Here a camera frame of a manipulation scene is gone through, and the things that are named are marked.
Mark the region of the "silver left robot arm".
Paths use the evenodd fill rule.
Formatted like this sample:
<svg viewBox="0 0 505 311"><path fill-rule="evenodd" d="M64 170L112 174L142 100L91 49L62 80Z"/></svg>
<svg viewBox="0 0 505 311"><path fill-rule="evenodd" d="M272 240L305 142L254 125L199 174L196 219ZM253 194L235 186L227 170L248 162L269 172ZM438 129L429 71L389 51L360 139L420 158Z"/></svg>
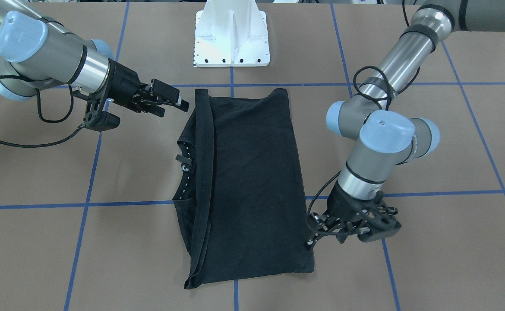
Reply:
<svg viewBox="0 0 505 311"><path fill-rule="evenodd" d="M343 169L331 178L327 210L309 212L307 250L325 236L340 243L353 235L371 242L399 232L398 211L384 202L382 186L397 165L434 151L440 131L431 120L406 118L390 106L438 43L459 31L505 33L505 0L426 0L385 59L362 68L372 71L364 82L353 78L351 99L330 106L328 129L355 145Z"/></svg>

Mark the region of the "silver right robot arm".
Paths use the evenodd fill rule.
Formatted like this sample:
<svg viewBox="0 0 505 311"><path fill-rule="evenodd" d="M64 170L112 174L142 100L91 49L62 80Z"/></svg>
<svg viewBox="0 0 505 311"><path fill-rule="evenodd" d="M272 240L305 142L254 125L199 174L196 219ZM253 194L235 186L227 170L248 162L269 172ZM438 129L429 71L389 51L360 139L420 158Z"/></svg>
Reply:
<svg viewBox="0 0 505 311"><path fill-rule="evenodd" d="M158 79L141 82L113 59L104 41L84 40L23 0L0 0L0 75L24 77L21 82L0 79L0 94L11 100L55 86L74 87L74 95L87 103L85 128L99 132L120 124L118 116L104 110L108 102L159 117L164 105L189 110L175 87Z"/></svg>

